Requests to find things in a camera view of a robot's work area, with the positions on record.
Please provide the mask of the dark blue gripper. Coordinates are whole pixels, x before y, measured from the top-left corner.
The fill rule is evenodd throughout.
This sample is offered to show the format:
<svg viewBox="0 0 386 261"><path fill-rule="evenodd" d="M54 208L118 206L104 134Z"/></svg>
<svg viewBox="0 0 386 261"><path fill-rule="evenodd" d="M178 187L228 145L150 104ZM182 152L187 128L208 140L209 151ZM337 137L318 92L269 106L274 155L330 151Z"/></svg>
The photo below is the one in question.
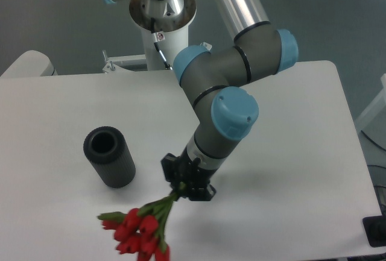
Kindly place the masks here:
<svg viewBox="0 0 386 261"><path fill-rule="evenodd" d="M201 160L198 157L191 160L187 155L177 158L168 153L160 162L166 181L176 177L174 182L180 197L189 197L190 201L211 201L216 195L216 189L210 184L213 170L199 167Z"/></svg>

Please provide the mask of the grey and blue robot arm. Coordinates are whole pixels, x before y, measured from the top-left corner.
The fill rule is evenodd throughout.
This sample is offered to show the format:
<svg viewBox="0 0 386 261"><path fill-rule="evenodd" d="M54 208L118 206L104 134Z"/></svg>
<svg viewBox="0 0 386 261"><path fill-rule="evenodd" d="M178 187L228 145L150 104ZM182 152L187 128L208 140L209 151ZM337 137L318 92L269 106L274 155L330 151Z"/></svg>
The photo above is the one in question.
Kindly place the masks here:
<svg viewBox="0 0 386 261"><path fill-rule="evenodd" d="M271 25L260 0L217 0L233 46L212 53L205 43L188 43L195 0L129 1L142 36L140 61L150 71L173 71L199 120L182 154L162 159L165 179L178 197L209 201L211 177L258 118L257 102L243 86L294 66L296 39Z"/></svg>

